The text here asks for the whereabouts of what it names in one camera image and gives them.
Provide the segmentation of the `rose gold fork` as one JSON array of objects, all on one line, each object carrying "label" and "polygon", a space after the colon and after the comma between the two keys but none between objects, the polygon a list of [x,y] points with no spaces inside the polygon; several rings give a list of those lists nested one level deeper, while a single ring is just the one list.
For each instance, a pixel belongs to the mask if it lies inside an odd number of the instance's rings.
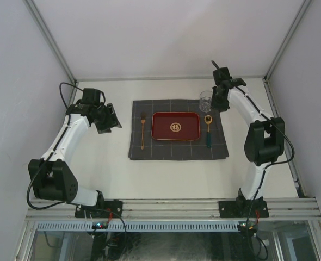
[{"label": "rose gold fork", "polygon": [[145,123],[146,123],[146,113],[141,113],[141,150],[144,150],[145,147],[145,141],[144,141],[144,134],[145,134]]}]

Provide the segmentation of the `gold spoon green handle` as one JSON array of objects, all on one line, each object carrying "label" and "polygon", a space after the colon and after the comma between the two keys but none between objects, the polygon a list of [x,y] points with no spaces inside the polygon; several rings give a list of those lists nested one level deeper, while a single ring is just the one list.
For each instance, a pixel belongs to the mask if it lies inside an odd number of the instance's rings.
[{"label": "gold spoon green handle", "polygon": [[213,118],[210,115],[205,116],[205,123],[207,125],[207,147],[211,148],[211,133],[210,133],[210,124],[212,123]]}]

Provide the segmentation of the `red rectangular tray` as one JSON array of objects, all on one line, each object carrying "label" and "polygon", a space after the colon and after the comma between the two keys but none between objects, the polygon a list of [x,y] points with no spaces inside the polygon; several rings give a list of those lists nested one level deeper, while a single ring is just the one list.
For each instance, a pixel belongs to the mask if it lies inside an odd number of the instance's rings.
[{"label": "red rectangular tray", "polygon": [[151,137],[159,141],[197,141],[201,136],[200,117],[194,112],[156,112]]}]

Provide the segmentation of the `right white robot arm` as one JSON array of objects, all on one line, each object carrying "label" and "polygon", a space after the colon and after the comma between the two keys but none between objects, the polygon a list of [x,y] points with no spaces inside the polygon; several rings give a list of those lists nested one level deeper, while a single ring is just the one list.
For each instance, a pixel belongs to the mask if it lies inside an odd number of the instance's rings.
[{"label": "right white robot arm", "polygon": [[266,114],[244,87],[246,83],[241,78],[215,80],[213,87],[212,109],[224,112],[234,106],[249,127],[244,143],[244,153],[250,162],[248,172],[236,199],[219,202],[220,216],[248,218],[261,214],[267,218],[264,181],[284,152],[285,122]]}]

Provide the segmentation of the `grey checked cloth napkin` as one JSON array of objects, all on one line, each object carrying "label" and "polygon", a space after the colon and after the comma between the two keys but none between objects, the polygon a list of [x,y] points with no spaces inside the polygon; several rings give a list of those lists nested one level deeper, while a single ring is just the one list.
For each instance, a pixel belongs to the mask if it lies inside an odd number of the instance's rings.
[{"label": "grey checked cloth napkin", "polygon": [[[159,141],[151,137],[152,116],[156,112],[194,112],[200,117],[201,136],[197,141]],[[144,150],[141,150],[141,113],[146,113]],[[211,148],[207,147],[206,116],[199,109],[199,100],[136,100],[132,103],[130,160],[224,160],[229,157],[220,113],[208,113]]]}]

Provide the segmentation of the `clear glass cup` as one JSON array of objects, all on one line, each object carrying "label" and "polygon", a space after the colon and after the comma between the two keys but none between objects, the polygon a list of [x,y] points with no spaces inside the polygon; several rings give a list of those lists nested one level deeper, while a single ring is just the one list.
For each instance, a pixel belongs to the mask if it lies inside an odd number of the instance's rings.
[{"label": "clear glass cup", "polygon": [[199,109],[203,113],[208,113],[209,111],[211,111],[211,103],[212,103],[212,92],[211,91],[201,92],[199,97]]}]

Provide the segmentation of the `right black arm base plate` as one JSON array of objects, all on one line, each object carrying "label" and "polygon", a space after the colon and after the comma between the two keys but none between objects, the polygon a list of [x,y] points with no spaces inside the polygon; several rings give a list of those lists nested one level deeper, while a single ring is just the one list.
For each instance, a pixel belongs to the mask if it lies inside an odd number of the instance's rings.
[{"label": "right black arm base plate", "polygon": [[219,213],[221,218],[268,218],[269,212],[266,201],[219,201]]}]

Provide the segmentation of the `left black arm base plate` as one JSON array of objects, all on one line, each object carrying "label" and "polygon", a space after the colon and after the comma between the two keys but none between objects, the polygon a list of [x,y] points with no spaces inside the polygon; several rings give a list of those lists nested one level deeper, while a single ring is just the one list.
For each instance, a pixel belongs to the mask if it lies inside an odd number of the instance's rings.
[{"label": "left black arm base plate", "polygon": [[92,219],[119,219],[122,216],[123,202],[120,200],[108,200],[104,202],[103,208],[81,206],[75,209],[75,218],[92,218]]}]

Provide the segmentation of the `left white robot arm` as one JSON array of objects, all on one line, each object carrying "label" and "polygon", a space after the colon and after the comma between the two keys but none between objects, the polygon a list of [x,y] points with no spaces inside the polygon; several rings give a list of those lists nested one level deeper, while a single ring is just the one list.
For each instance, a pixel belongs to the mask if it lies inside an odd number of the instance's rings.
[{"label": "left white robot arm", "polygon": [[70,169],[76,147],[91,126],[99,134],[121,127],[111,103],[68,107],[64,124],[52,145],[40,159],[32,159],[28,164],[27,191],[32,191],[36,198],[53,201],[54,206],[61,203],[85,206],[89,214],[98,218],[106,210],[103,193],[79,185]]}]

